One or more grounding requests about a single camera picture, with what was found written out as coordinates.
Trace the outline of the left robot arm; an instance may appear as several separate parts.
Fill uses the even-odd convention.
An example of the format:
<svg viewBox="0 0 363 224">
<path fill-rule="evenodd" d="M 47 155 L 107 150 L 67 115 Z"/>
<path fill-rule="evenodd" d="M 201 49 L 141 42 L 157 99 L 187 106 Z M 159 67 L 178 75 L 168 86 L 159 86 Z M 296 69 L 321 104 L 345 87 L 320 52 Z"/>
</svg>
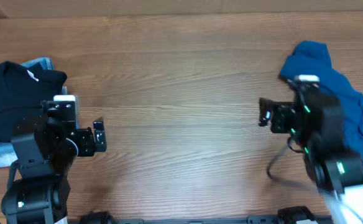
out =
<svg viewBox="0 0 363 224">
<path fill-rule="evenodd" d="M 8 223 L 65 222 L 71 165 L 77 157 L 107 149 L 103 119 L 92 128 L 78 128 L 75 101 L 43 101 L 36 108 L 40 115 L 24 118 L 13 129 L 17 160 L 1 201 Z"/>
</svg>

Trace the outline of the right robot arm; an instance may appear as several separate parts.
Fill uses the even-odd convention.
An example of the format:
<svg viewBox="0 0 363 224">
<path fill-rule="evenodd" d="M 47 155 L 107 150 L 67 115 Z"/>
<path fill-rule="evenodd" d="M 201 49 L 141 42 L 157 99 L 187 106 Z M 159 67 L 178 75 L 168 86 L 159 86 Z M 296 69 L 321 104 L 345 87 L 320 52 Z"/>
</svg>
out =
<svg viewBox="0 0 363 224">
<path fill-rule="evenodd" d="M 317 83 L 291 82 L 293 102 L 259 99 L 259 126 L 289 134 L 303 156 L 314 190 L 323 197 L 334 223 L 363 223 L 363 159 L 344 145 L 340 101 Z"/>
</svg>

